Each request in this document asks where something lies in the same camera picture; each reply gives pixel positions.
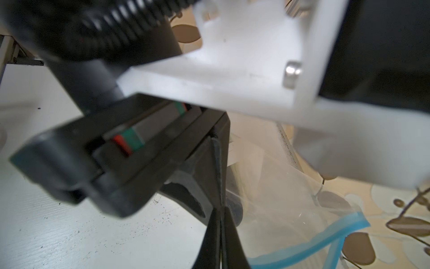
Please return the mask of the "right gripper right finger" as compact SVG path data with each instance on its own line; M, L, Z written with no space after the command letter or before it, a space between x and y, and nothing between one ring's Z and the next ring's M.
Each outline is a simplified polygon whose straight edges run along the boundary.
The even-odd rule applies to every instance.
M228 207L224 207L221 217L221 245L223 269L251 269Z

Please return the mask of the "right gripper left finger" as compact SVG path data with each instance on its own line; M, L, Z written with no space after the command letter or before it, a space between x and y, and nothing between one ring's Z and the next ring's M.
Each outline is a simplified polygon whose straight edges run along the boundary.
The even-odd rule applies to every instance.
M220 269L220 248L221 217L219 211L213 209L202 245L192 269Z

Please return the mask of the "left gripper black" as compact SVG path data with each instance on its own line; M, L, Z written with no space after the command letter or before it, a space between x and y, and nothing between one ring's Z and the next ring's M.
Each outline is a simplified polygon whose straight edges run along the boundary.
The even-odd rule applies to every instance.
M56 200L129 217L156 193L208 225L226 205L225 112L135 94L43 132L11 163Z

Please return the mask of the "clear zip top bag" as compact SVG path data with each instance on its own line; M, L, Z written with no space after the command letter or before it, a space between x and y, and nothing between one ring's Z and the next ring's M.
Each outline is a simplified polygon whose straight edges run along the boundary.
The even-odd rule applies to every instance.
M362 210L257 145L231 135L227 206L253 269L343 269L347 236Z

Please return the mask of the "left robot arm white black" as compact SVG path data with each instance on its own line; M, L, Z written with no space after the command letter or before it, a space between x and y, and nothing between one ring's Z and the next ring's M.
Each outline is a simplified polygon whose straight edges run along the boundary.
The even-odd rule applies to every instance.
M193 1L2 1L1 22L82 112L11 157L52 197L129 217L161 193L204 224L224 217L230 121L179 98L126 96L133 66L180 55L169 19Z

